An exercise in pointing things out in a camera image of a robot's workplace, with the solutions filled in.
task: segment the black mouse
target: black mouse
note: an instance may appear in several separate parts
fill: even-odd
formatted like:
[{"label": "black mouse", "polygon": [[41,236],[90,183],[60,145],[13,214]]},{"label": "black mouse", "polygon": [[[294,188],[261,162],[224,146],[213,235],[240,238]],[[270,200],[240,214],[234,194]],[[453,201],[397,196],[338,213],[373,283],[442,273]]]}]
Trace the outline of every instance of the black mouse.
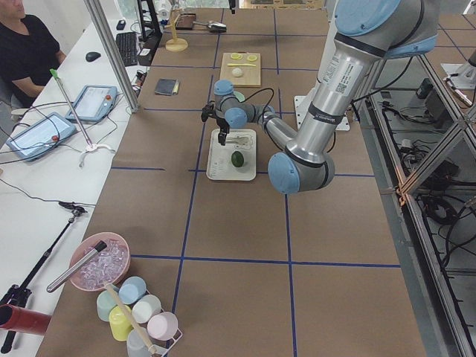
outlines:
[{"label": "black mouse", "polygon": [[92,62],[97,60],[99,57],[101,57],[101,54],[99,52],[88,52],[86,54],[86,61]]}]

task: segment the black shirt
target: black shirt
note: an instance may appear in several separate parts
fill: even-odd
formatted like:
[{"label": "black shirt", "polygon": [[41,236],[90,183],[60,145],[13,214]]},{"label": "black shirt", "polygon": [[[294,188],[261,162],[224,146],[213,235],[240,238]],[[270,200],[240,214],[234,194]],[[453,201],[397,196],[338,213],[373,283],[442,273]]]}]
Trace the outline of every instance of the black shirt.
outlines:
[{"label": "black shirt", "polygon": [[36,85],[45,86],[51,78],[50,68],[60,66],[55,56],[60,44],[36,16],[26,15],[22,22],[29,36],[0,23],[0,76],[20,102],[29,107],[36,98],[28,97],[12,80],[30,77]]}]

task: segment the keyboard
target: keyboard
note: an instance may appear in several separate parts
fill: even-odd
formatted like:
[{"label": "keyboard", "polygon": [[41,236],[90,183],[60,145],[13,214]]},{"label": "keyboard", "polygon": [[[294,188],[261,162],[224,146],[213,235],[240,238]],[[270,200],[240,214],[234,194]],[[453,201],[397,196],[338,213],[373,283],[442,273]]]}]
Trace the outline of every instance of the keyboard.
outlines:
[{"label": "keyboard", "polygon": [[118,33],[116,45],[118,45],[124,66],[137,65],[137,34],[135,32]]}]

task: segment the white desk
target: white desk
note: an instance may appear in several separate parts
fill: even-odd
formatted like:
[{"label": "white desk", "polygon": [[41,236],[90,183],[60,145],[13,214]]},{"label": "white desk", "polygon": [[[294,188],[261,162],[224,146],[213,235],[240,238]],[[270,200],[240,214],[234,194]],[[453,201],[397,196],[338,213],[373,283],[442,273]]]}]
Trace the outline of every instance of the white desk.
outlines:
[{"label": "white desk", "polygon": [[[117,33],[117,20],[110,21],[113,34]],[[86,62],[85,55],[89,51],[97,51],[102,57],[94,62]],[[140,66],[127,67],[127,73],[132,80]],[[58,69],[58,75],[71,100],[76,98],[84,85],[97,84],[117,86],[112,67],[103,49],[100,38],[91,24],[80,40],[73,47],[65,62]],[[38,97],[35,105],[64,101],[60,89],[54,80],[50,80],[44,91]],[[45,114],[59,112],[65,115],[67,106],[42,109]],[[130,111],[123,98],[109,117],[118,125],[118,129],[109,135],[103,143],[113,149],[119,147],[129,121]],[[34,123],[41,119],[39,113],[28,113],[23,120],[25,123]],[[88,130],[93,142],[100,140],[114,128],[114,124],[107,119]],[[86,141],[81,133],[70,138],[65,144],[83,151]],[[0,152],[7,152],[4,146]],[[59,199],[67,202],[85,202],[95,204],[100,195],[104,181],[111,167],[114,154],[107,149],[100,149],[86,156],[83,169],[78,167],[80,154],[68,147],[57,147],[53,152],[31,163],[16,162],[0,167],[4,170],[1,178],[6,182],[27,191],[32,196],[43,199]],[[0,155],[0,162],[16,160],[13,153]],[[21,284],[53,241],[60,234],[72,214],[57,203],[45,203],[29,199],[23,193],[8,187],[0,182],[0,294],[3,296],[12,284]],[[66,231],[55,247],[53,254],[31,284],[28,286],[33,292],[28,300],[27,308],[52,315],[60,296],[61,289],[53,294],[46,292],[46,286],[61,272],[68,268],[70,257],[74,249],[83,238],[89,223],[93,208],[87,208],[88,213],[82,215]],[[0,344],[3,344],[6,331],[0,332]],[[41,343],[42,336],[17,334],[11,357],[34,356]]]}]

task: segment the red cylinder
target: red cylinder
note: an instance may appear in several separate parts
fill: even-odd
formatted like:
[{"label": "red cylinder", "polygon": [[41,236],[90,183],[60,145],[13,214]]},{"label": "red cylinder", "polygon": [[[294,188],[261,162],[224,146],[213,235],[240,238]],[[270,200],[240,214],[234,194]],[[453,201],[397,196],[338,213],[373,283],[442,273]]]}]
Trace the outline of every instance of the red cylinder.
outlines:
[{"label": "red cylinder", "polygon": [[44,335],[51,316],[14,305],[0,306],[0,329]]}]

